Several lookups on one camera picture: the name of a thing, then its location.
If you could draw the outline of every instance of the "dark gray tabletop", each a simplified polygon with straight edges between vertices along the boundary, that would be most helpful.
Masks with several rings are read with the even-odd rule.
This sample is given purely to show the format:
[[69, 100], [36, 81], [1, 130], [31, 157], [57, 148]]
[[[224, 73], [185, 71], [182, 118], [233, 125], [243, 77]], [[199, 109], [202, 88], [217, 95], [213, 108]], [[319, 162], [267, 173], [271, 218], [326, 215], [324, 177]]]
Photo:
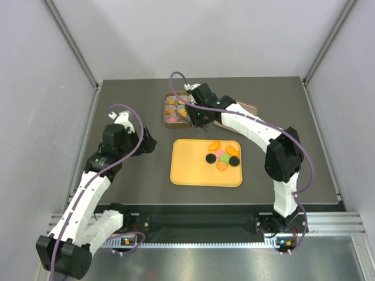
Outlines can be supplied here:
[[[315, 163], [316, 181], [300, 196], [302, 203], [336, 204], [337, 197], [308, 102], [298, 77], [196, 78], [191, 84], [206, 82], [218, 95], [254, 104], [260, 117], [277, 126], [294, 127]], [[175, 80], [183, 90], [182, 80]], [[163, 96], [170, 91], [168, 80], [106, 80], [103, 82], [95, 112], [86, 158], [101, 142], [102, 132], [111, 123], [108, 109], [124, 103], [139, 113], [158, 144], [154, 153], [132, 157], [123, 163], [100, 203], [128, 204], [272, 204], [272, 180], [264, 170], [265, 154], [244, 136], [214, 125], [208, 134], [198, 129], [166, 129], [163, 122]], [[169, 180], [172, 145], [177, 139], [226, 139], [238, 141], [242, 150], [243, 182], [239, 187], [176, 186]], [[306, 161], [302, 164], [298, 188], [310, 177]]]

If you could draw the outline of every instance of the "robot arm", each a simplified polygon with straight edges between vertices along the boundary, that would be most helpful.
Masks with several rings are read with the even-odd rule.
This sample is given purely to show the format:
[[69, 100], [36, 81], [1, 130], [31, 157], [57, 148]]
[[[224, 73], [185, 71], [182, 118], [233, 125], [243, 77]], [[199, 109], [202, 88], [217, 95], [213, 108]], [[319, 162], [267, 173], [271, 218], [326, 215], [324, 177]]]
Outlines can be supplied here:
[[[121, 169], [121, 164], [96, 177], [87, 189], [84, 189], [85, 186], [100, 171], [129, 154], [139, 142], [138, 135], [129, 121], [129, 112], [120, 112], [119, 116], [112, 112], [110, 117], [114, 120], [114, 124], [105, 127], [103, 142], [100, 143], [98, 151], [87, 160], [80, 185], [64, 215], [48, 237], [40, 236], [36, 243], [37, 252], [46, 270], [51, 268], [52, 251], [56, 238], [61, 233], [63, 235], [56, 256], [55, 272], [81, 279], [87, 273], [98, 248], [115, 231], [129, 227], [129, 214], [126, 210], [107, 210], [98, 221], [87, 228], [101, 196]], [[155, 146], [156, 141], [144, 126], [142, 143], [133, 156], [151, 153]], [[69, 224], [63, 230], [70, 214]]]
[[[228, 96], [218, 99], [207, 84], [185, 85], [185, 88], [192, 94], [194, 104], [239, 112], [255, 119], [253, 121], [231, 113], [205, 111], [185, 106], [193, 126], [204, 126], [217, 120], [246, 136], [263, 150], [266, 154], [265, 171], [274, 182], [274, 210], [284, 226], [289, 224], [297, 214], [293, 192], [296, 191], [297, 178], [304, 159], [303, 153], [280, 131], [257, 122], [261, 119], [247, 112], [234, 99]], [[289, 127], [286, 131], [299, 141], [295, 129]]]

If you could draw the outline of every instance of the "white arm link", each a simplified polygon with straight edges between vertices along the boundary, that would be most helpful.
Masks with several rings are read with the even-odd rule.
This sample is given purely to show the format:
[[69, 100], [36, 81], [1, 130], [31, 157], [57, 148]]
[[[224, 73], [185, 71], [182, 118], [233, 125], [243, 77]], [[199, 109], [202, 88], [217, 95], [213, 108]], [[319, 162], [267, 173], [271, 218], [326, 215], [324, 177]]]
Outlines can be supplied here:
[[90, 244], [90, 252], [94, 255], [113, 232], [122, 227], [123, 222], [124, 216], [118, 211], [104, 211], [101, 218], [87, 229], [83, 244]]
[[[244, 116], [231, 113], [221, 114], [221, 122], [223, 125], [233, 128], [248, 139], [251, 139], [263, 150], [264, 153], [267, 152], [267, 146], [270, 144], [270, 139], [276, 139], [281, 134], [279, 131], [257, 122], [261, 119], [247, 112], [239, 104], [231, 104], [226, 110], [240, 112], [255, 119], [255, 121], [253, 121]], [[299, 173], [295, 173], [287, 183], [274, 180], [274, 210], [284, 218], [292, 214], [297, 208], [292, 193], [295, 192], [297, 188], [298, 174]]]
[[[67, 210], [65, 211], [61, 220], [52, 229], [50, 234], [54, 234], [57, 239], [59, 236], [65, 219], [72, 212], [72, 207], [77, 201], [79, 194], [84, 190], [84, 186], [87, 182], [95, 176], [95, 172], [88, 172], [82, 174], [81, 182], [79, 188], [77, 189], [72, 201], [70, 202]], [[98, 204], [103, 193], [108, 189], [111, 182], [107, 177], [97, 177], [84, 192], [82, 198], [80, 199], [78, 206], [73, 211], [73, 215], [70, 218], [69, 225], [66, 227], [61, 241], [67, 241], [69, 238], [73, 240], [73, 244], [77, 246], [82, 246], [85, 240], [85, 231], [87, 224]]]
[[115, 119], [115, 124], [121, 124], [125, 127], [125, 129], [129, 128], [129, 132], [134, 133], [134, 126], [129, 121], [129, 112], [128, 111], [121, 111]]

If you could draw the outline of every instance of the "white cable clip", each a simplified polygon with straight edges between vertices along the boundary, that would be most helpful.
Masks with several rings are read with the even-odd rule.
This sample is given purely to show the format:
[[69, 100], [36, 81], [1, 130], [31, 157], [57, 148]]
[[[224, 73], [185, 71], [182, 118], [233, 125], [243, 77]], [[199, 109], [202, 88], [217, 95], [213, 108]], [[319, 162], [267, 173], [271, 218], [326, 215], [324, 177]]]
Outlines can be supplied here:
[[254, 122], [257, 122], [259, 120], [259, 116], [255, 116], [255, 118], [254, 118]]
[[190, 91], [192, 89], [192, 86], [190, 84], [184, 84], [185, 91]]
[[115, 120], [117, 118], [117, 114], [115, 112], [111, 112], [108, 114], [108, 116], [112, 119], [112, 120]]

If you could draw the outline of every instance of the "pink disc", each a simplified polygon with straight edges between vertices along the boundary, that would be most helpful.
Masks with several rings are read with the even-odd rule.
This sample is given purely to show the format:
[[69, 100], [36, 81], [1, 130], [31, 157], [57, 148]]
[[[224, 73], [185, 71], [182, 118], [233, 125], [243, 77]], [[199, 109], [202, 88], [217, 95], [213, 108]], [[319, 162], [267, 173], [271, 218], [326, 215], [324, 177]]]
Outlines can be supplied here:
[[216, 158], [220, 158], [221, 155], [225, 154], [225, 151], [222, 151], [221, 149], [216, 150], [215, 156]]

